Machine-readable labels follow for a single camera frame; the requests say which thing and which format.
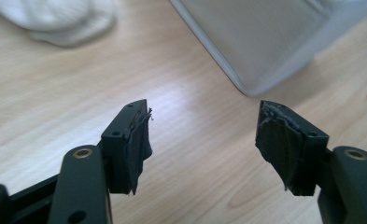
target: wooden table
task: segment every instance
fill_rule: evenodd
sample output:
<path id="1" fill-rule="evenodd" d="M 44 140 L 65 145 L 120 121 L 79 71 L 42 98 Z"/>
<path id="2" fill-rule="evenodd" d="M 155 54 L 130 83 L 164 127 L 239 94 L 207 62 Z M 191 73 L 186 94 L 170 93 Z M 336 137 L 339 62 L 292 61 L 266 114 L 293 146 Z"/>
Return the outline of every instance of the wooden table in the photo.
<path id="1" fill-rule="evenodd" d="M 36 42 L 0 17 L 0 183 L 13 194 L 96 144 L 121 108 L 148 99 L 154 153 L 115 223 L 320 223 L 254 146 L 261 99 L 341 145 L 367 150 L 367 19 L 264 95 L 238 91 L 166 0 L 117 1 L 113 30 L 76 49 Z"/>

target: white towel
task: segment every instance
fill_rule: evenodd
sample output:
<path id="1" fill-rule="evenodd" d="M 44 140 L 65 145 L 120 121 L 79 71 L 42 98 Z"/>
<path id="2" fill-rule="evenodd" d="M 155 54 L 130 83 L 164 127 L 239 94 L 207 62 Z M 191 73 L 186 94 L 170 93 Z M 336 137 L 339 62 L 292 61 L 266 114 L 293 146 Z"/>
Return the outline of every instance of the white towel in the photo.
<path id="1" fill-rule="evenodd" d="M 0 0 L 0 14 L 36 40 L 78 46 L 114 24 L 113 0 Z"/>

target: wood grain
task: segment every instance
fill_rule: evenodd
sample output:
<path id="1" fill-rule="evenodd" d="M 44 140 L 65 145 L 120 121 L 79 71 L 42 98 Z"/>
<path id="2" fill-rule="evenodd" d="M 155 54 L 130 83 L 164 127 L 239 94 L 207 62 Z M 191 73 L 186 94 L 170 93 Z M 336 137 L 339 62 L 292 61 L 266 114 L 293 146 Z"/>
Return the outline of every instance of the wood grain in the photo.
<path id="1" fill-rule="evenodd" d="M 35 42 L 0 17 L 0 183 L 9 193 L 59 173 L 121 108 L 148 99 L 153 156 L 115 223 L 320 223 L 254 146 L 261 99 L 287 105 L 341 145 L 367 150 L 367 19 L 302 71 L 248 98 L 166 0 L 117 1 L 107 35 L 76 49 Z"/>

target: light wood tabletop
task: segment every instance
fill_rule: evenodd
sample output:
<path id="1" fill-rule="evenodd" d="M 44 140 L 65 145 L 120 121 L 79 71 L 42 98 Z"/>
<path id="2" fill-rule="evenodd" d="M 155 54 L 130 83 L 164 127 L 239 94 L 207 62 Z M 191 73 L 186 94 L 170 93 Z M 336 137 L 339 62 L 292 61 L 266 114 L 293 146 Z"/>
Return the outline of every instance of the light wood tabletop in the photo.
<path id="1" fill-rule="evenodd" d="M 261 99 L 367 150 L 367 19 L 258 97 L 232 84 L 167 0 L 118 0 L 117 23 L 74 49 L 30 39 L 0 17 L 0 184 L 9 194 L 59 173 L 96 145 L 130 102 L 148 99 L 153 155 L 114 223 L 321 223 L 255 147 Z"/>

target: white cloth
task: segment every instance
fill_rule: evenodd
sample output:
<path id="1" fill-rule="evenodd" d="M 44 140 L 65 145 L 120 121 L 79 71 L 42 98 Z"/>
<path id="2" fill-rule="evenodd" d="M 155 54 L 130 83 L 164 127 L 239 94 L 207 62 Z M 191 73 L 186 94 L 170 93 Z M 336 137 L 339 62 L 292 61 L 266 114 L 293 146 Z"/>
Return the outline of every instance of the white cloth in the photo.
<path id="1" fill-rule="evenodd" d="M 114 24 L 113 0 L 0 0 L 0 14 L 36 40 L 78 46 Z"/>

